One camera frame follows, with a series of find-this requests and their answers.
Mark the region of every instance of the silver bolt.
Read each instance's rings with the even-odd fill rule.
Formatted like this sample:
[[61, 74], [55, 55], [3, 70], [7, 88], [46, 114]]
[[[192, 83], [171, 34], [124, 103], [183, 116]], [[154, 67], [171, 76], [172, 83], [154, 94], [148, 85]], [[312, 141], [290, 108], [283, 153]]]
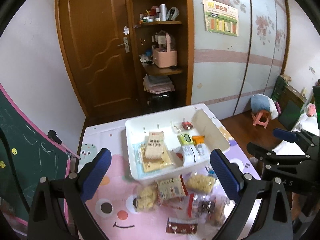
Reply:
[[252, 180], [252, 175], [250, 173], [246, 173], [244, 175], [244, 178], [247, 179], [247, 180]]
[[40, 183], [44, 183], [44, 182], [46, 182], [46, 180], [47, 180], [46, 177], [41, 177], [41, 178], [39, 179]]
[[77, 177], [77, 174], [75, 172], [72, 172], [72, 173], [69, 174], [69, 178], [70, 179], [74, 179], [76, 177]]
[[281, 181], [280, 178], [276, 177], [276, 178], [275, 178], [275, 182], [278, 183], [278, 184], [281, 184], [282, 181]]

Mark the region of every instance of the blue cushion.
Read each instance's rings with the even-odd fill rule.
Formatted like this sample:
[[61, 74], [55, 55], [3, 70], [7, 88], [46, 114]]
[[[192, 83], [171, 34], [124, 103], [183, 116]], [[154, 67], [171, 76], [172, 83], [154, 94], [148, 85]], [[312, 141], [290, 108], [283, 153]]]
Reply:
[[250, 104], [253, 113], [257, 113], [260, 110], [270, 111], [270, 103], [267, 96], [260, 94], [253, 95]]

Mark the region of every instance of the pink basket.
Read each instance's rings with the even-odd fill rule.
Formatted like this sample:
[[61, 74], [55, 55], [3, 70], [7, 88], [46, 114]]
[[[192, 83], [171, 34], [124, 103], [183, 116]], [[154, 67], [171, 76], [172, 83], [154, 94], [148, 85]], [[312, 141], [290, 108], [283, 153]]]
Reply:
[[168, 33], [165, 34], [167, 51], [160, 52], [159, 49], [153, 49], [153, 63], [156, 64], [159, 68], [166, 68], [171, 66], [176, 66], [178, 64], [178, 53], [176, 50], [170, 51], [170, 36]]

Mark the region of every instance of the cartoon smile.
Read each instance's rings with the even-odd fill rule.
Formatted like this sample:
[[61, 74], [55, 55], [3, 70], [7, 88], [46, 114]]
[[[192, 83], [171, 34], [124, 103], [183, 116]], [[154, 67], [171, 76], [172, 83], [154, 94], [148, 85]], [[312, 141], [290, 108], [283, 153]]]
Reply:
[[112, 227], [113, 227], [113, 228], [114, 228], [114, 227], [117, 227], [117, 228], [133, 228], [134, 225], [132, 225], [132, 226], [127, 226], [127, 227], [121, 227], [121, 226], [117, 226], [117, 222], [115, 222]]

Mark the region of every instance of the green cartoon character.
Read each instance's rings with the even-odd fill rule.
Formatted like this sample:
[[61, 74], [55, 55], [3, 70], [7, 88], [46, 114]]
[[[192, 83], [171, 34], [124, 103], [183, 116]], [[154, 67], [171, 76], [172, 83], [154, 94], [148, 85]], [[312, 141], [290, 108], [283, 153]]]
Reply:
[[98, 151], [95, 145], [91, 143], [85, 143], [81, 146], [79, 164], [85, 165], [86, 163], [92, 162], [97, 156]]

